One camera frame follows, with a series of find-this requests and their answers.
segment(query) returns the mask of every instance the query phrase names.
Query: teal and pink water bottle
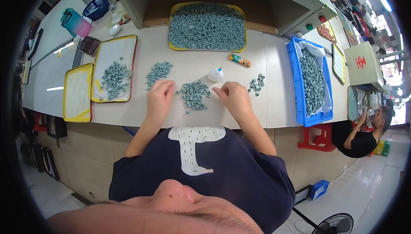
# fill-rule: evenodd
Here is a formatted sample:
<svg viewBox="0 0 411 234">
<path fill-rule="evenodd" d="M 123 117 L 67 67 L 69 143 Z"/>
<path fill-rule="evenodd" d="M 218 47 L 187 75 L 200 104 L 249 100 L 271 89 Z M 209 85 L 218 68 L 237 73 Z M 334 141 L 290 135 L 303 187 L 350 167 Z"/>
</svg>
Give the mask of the teal and pink water bottle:
<svg viewBox="0 0 411 234">
<path fill-rule="evenodd" d="M 73 37 L 85 37 L 91 30 L 91 24 L 79 15 L 73 8 L 66 7 L 61 15 L 61 26 L 66 28 Z"/>
</svg>

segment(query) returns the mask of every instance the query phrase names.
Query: white squeeze bottle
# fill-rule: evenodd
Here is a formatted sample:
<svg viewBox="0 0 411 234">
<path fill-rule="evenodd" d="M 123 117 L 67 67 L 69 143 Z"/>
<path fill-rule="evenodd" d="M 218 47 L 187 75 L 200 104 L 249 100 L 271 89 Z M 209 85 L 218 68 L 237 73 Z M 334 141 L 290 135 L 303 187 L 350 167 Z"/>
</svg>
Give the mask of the white squeeze bottle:
<svg viewBox="0 0 411 234">
<path fill-rule="evenodd" d="M 207 74 L 207 77 L 213 82 L 220 82 L 223 80 L 224 74 L 223 74 L 223 71 L 221 71 L 221 67 L 220 67 L 220 68 L 215 68 L 211 70 Z"/>
</svg>

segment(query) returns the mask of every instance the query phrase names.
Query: red chinese character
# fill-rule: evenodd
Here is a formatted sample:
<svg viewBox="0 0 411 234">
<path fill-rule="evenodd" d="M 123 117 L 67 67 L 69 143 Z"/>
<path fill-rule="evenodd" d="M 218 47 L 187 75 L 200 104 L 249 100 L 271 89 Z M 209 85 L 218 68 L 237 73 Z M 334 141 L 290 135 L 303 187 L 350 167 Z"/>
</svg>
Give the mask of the red chinese character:
<svg viewBox="0 0 411 234">
<path fill-rule="evenodd" d="M 359 57 L 358 56 L 358 58 L 356 58 L 356 61 L 357 61 L 357 67 L 358 68 L 362 68 L 362 69 L 364 69 L 364 65 L 366 65 L 367 63 L 365 62 L 365 58 L 364 57 L 362 57 L 362 59 L 361 59 L 361 57 Z"/>
</svg>

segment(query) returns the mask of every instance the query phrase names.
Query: smartphone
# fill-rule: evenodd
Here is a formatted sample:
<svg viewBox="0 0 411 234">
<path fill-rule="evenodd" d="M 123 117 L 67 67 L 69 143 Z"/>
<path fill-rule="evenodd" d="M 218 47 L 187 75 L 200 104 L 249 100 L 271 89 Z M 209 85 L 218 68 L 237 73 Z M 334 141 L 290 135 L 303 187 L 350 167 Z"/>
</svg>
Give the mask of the smartphone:
<svg viewBox="0 0 411 234">
<path fill-rule="evenodd" d="M 85 36 L 81 41 L 79 50 L 91 57 L 94 57 L 101 41 L 90 36 Z"/>
</svg>

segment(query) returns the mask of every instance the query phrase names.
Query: black t-shirt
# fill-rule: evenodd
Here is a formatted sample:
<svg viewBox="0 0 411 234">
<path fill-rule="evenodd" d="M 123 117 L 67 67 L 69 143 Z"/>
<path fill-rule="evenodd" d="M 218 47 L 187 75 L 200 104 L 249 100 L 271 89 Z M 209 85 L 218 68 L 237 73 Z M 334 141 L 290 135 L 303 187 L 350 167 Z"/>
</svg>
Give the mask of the black t-shirt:
<svg viewBox="0 0 411 234">
<path fill-rule="evenodd" d="M 109 199 L 152 196 L 166 179 L 228 200 L 264 233 L 285 222 L 295 200 L 284 160 L 257 152 L 223 126 L 174 127 L 161 132 L 141 156 L 114 163 Z"/>
<path fill-rule="evenodd" d="M 352 130 L 352 122 L 348 120 L 332 123 L 332 143 L 348 157 L 361 158 L 371 154 L 377 147 L 377 141 L 372 135 L 372 132 L 357 132 L 354 139 L 351 140 L 351 149 L 344 147 L 344 142 Z"/>
</svg>

